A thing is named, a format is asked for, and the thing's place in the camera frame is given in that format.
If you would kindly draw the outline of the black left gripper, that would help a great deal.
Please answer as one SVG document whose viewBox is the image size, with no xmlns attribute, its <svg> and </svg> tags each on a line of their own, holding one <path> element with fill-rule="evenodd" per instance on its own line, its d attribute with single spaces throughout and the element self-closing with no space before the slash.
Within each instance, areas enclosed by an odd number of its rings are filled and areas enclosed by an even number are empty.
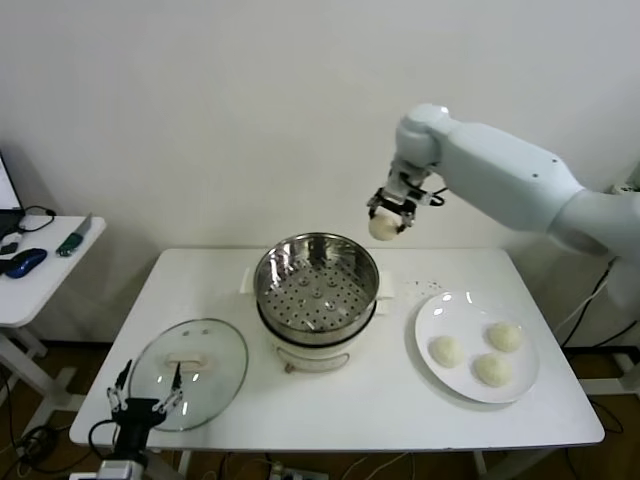
<svg viewBox="0 0 640 480">
<path fill-rule="evenodd" d="M 181 363 L 175 367 L 169 395 L 164 400 L 152 398 L 124 399 L 124 387 L 131 369 L 129 359 L 113 386 L 107 389 L 112 419 L 119 427 L 115 453 L 139 453 L 145 450 L 150 431 L 165 420 L 183 398 Z"/>
</svg>

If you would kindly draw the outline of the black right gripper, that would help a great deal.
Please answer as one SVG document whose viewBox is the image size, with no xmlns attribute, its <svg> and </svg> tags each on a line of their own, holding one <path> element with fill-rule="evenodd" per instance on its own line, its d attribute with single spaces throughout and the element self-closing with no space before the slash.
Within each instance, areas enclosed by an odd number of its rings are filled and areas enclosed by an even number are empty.
<svg viewBox="0 0 640 480">
<path fill-rule="evenodd" d="M 397 233 L 403 233 L 412 227 L 415 221 L 415 205 L 426 206 L 431 202 L 432 194 L 423 189 L 429 176 L 429 172 L 390 172 L 377 197 L 371 197 L 367 202 L 369 219 L 376 217 L 378 208 L 396 209 L 396 214 L 400 217 Z"/>
</svg>

